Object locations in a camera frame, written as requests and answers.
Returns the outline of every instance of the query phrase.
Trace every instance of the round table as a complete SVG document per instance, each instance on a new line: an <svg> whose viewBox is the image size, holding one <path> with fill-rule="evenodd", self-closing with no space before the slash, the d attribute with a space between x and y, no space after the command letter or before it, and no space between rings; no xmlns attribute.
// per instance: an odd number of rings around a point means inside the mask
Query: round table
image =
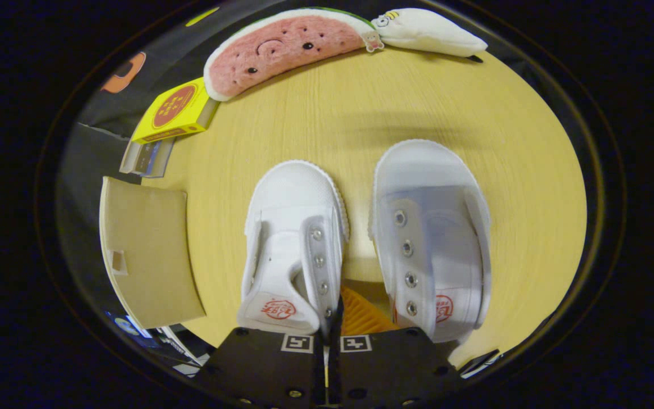
<svg viewBox="0 0 654 409"><path fill-rule="evenodd" d="M422 138L465 161L490 207L491 301L453 365L515 347L555 310L584 246L586 197L567 133L542 98L488 52L482 63L386 47L296 68L221 103L207 131L179 138L162 179L187 192L191 266L207 316L184 326L218 347L238 326L244 219L265 171L307 160L343 194L351 236L343 285L389 315L368 207L374 167Z"/></svg>

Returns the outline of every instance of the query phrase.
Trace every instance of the white canvas shoe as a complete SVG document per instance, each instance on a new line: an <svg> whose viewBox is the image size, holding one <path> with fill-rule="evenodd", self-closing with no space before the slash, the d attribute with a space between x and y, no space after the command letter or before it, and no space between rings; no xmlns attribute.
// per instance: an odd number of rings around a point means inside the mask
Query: white canvas shoe
<svg viewBox="0 0 654 409"><path fill-rule="evenodd" d="M239 325L327 336L350 236L332 179L306 161L275 166L254 189L244 235Z"/></svg>
<svg viewBox="0 0 654 409"><path fill-rule="evenodd" d="M406 140L381 158L369 235L377 250L393 319L434 342L480 328L491 295L488 205L456 153Z"/></svg>

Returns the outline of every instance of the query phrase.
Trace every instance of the yellow box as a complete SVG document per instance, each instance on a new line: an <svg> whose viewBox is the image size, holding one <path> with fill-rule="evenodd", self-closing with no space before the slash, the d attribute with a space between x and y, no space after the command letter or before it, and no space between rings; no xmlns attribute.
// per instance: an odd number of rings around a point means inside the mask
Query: yellow box
<svg viewBox="0 0 654 409"><path fill-rule="evenodd" d="M218 104L219 101L208 97L203 77L176 86L150 104L132 140L143 144L202 132Z"/></svg>

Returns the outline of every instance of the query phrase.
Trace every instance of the beige cardboard panel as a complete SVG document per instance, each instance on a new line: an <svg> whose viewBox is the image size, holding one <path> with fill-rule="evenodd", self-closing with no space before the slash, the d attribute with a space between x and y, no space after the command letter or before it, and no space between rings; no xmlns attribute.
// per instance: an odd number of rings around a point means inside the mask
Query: beige cardboard panel
<svg viewBox="0 0 654 409"><path fill-rule="evenodd" d="M103 179L100 239L107 274L143 328L204 315L190 269L185 211L182 191Z"/></svg>

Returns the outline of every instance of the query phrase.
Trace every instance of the white plush toy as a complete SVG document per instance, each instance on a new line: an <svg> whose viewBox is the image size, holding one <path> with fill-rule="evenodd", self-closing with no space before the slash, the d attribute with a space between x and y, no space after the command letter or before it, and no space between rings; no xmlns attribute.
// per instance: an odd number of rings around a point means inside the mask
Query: white plush toy
<svg viewBox="0 0 654 409"><path fill-rule="evenodd" d="M429 10L390 10L372 23L380 39L393 47L472 57L478 61L474 54L488 47L482 39Z"/></svg>

